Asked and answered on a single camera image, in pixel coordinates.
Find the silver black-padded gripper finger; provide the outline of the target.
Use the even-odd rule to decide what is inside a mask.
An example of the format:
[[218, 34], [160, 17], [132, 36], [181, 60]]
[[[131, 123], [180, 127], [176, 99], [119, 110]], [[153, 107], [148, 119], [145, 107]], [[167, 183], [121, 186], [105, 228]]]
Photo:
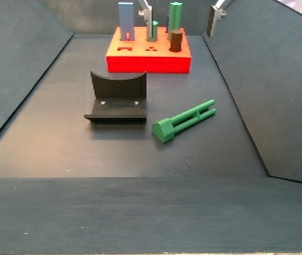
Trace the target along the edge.
[[141, 10], [139, 11], [139, 16], [144, 18], [147, 23], [147, 35], [149, 34], [148, 30], [151, 29], [152, 22], [152, 6], [148, 3], [148, 0], [139, 0]]

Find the silver bolted gripper finger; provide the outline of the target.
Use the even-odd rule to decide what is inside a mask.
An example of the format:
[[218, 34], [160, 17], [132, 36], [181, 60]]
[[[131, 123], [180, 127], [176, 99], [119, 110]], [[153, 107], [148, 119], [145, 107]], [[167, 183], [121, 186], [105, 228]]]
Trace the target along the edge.
[[227, 2], [228, 0], [216, 0], [216, 2], [209, 6], [205, 27], [205, 35], [208, 37], [213, 35], [216, 22], [220, 20], [222, 17], [226, 16], [224, 7], [227, 5]]

